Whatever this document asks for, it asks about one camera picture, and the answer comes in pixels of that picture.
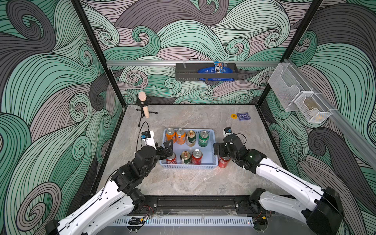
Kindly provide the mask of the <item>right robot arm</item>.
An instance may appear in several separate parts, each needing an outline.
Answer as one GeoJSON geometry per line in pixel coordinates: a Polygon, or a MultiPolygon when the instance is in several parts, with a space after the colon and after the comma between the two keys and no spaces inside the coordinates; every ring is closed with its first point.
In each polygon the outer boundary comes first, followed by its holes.
{"type": "Polygon", "coordinates": [[[280,196],[257,188],[249,197],[251,206],[260,211],[274,211],[306,224],[317,235],[335,235],[344,221],[339,193],[311,184],[274,163],[256,149],[247,149],[236,134],[214,143],[214,152],[232,160],[239,167],[263,177],[291,196],[280,196]]]}

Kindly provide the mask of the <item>green Sprite can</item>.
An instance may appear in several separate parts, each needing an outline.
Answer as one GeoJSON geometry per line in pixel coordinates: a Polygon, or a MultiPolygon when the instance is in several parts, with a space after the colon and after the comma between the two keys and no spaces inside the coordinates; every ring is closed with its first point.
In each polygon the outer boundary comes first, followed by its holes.
{"type": "Polygon", "coordinates": [[[199,146],[200,147],[206,147],[208,145],[208,141],[209,141],[209,133],[208,131],[201,131],[199,133],[199,146]]]}

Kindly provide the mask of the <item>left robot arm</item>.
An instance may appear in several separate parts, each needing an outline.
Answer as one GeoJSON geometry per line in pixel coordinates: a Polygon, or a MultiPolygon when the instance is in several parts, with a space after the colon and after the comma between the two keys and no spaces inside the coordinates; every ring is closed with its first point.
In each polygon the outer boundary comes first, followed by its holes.
{"type": "Polygon", "coordinates": [[[104,188],[83,206],[62,220],[52,220],[46,226],[47,235],[96,235],[120,216],[140,209],[145,196],[138,189],[159,160],[173,154],[173,141],[160,147],[143,146],[132,161],[121,166],[104,188]]]}

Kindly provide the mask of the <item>green gold-top can back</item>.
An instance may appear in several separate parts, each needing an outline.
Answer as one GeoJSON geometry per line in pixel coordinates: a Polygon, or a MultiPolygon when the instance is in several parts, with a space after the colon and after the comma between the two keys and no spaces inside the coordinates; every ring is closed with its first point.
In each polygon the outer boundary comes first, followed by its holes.
{"type": "Polygon", "coordinates": [[[190,130],[186,133],[186,143],[189,147],[193,147],[196,143],[196,133],[190,130]]]}

